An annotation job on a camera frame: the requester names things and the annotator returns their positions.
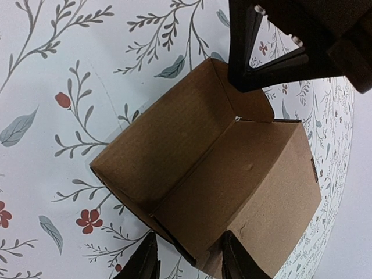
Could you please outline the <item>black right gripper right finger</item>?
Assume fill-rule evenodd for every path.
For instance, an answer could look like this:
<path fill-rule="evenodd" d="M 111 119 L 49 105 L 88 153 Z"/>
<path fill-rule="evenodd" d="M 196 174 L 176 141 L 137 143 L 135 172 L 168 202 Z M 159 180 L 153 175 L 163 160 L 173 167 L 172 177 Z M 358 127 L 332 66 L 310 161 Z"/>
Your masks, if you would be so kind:
<path fill-rule="evenodd" d="M 222 277 L 227 279 L 271 279 L 254 261 L 232 231 L 222 235 Z"/>

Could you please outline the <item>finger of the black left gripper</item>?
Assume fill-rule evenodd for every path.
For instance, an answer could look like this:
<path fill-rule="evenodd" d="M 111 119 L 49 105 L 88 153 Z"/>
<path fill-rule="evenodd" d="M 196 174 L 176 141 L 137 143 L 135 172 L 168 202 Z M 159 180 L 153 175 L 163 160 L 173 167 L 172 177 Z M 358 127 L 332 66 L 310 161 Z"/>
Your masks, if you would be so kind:
<path fill-rule="evenodd" d="M 297 1 L 229 1 L 228 6 L 228 80 L 238 91 L 337 76 L 337 67 L 327 55 L 332 35 Z M 266 63 L 254 64 L 263 19 L 292 37 L 297 47 Z"/>

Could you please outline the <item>brown cardboard box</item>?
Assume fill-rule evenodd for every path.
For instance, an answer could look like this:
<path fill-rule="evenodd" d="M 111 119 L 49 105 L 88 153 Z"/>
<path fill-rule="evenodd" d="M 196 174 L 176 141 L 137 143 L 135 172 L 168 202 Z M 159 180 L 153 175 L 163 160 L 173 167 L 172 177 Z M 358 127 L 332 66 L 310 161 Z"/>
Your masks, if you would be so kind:
<path fill-rule="evenodd" d="M 321 201 L 303 124 L 277 120 L 262 90 L 237 91 L 207 59 L 90 164 L 135 216 L 220 278 L 231 231 L 274 277 Z"/>

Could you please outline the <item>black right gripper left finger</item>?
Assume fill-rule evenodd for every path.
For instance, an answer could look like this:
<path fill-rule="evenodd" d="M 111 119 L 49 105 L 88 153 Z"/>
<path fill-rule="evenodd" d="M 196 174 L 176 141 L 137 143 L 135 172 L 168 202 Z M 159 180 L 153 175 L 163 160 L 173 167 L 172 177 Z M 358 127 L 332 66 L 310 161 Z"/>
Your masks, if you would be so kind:
<path fill-rule="evenodd" d="M 149 232 L 114 279 L 153 279 L 160 277 L 156 234 Z"/>

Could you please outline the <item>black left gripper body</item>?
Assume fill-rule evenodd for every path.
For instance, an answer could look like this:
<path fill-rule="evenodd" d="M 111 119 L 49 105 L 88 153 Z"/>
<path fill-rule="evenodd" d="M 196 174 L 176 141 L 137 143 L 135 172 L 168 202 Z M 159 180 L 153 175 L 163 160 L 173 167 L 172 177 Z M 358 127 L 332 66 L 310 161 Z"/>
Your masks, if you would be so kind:
<path fill-rule="evenodd" d="M 371 89 L 371 1 L 256 1 L 284 33 L 298 37 L 318 77 L 345 76 Z"/>

